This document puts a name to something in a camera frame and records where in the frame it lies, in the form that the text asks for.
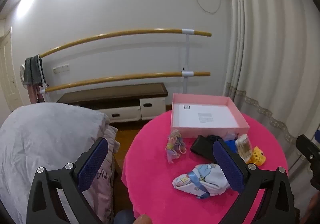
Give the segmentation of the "person's right hand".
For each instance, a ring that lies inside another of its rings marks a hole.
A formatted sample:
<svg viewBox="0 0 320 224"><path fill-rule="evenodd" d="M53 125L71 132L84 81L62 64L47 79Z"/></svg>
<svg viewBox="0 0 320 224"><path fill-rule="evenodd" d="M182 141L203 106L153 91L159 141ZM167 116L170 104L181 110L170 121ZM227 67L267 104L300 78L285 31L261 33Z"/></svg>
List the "person's right hand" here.
<svg viewBox="0 0 320 224"><path fill-rule="evenodd" d="M307 207L305 215L300 220L301 224L320 224L319 219L319 193L315 194Z"/></svg>

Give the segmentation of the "person's left hand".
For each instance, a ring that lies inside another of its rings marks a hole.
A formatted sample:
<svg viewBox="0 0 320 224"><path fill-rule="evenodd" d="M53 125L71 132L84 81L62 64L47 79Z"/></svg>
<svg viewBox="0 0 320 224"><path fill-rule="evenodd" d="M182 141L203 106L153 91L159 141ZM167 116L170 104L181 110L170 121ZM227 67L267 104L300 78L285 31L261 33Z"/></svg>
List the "person's left hand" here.
<svg viewBox="0 0 320 224"><path fill-rule="evenodd" d="M152 219L146 214L143 214L135 219L133 224L152 224Z"/></svg>

